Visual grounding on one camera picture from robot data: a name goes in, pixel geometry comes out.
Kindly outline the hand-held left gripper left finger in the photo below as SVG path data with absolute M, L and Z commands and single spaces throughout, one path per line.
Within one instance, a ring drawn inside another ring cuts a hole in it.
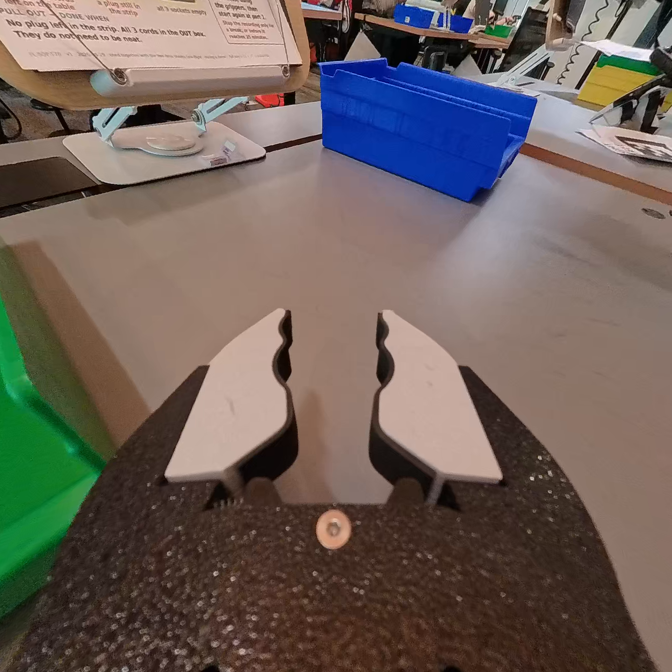
M 210 361 L 165 468 L 167 482 L 218 482 L 234 493 L 255 478 L 275 481 L 293 465 L 291 345 L 291 311 L 277 308 Z

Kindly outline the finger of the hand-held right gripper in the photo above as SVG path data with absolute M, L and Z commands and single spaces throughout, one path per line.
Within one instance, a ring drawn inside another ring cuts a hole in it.
M 651 90 L 656 88 L 656 84 L 636 87 L 594 113 L 589 119 L 589 124 L 623 125 L 632 122 L 641 99 L 648 97 Z

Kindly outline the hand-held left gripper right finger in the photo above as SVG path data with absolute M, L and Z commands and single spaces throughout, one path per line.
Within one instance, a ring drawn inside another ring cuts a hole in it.
M 503 486 L 505 475 L 456 360 L 393 310 L 376 322 L 369 458 L 393 487 L 429 505 L 458 505 L 453 483 Z

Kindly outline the blue plastic bin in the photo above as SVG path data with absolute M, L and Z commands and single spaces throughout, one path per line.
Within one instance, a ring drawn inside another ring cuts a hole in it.
M 385 58 L 320 64 L 323 146 L 470 202 L 511 166 L 537 100 Z

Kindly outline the yellow plastic bin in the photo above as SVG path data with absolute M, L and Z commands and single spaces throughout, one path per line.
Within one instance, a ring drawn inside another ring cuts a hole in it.
M 653 80 L 660 71 L 651 63 L 651 53 L 644 50 L 635 58 L 600 55 L 579 90 L 578 100 L 605 107 Z

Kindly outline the black white tag sheet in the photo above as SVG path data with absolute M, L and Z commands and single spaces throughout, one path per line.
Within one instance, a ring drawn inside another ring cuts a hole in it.
M 671 137 L 669 136 L 602 125 L 579 129 L 576 133 L 621 156 L 671 163 Z

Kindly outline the green plastic bin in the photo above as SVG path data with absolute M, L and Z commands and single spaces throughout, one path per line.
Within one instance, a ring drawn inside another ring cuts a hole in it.
M 46 582 L 114 446 L 14 250 L 1 244 L 1 617 Z

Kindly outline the small blue bin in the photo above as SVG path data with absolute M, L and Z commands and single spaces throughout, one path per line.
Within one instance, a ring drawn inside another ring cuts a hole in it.
M 474 22 L 436 1 L 405 1 L 394 8 L 392 18 L 395 23 L 414 28 L 446 29 L 458 34 L 469 33 Z

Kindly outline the printed instruction sheet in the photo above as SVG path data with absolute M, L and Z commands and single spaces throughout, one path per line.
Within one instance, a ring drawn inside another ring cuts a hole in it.
M 41 72 L 302 62 L 277 1 L 2 1 L 1 43 Z

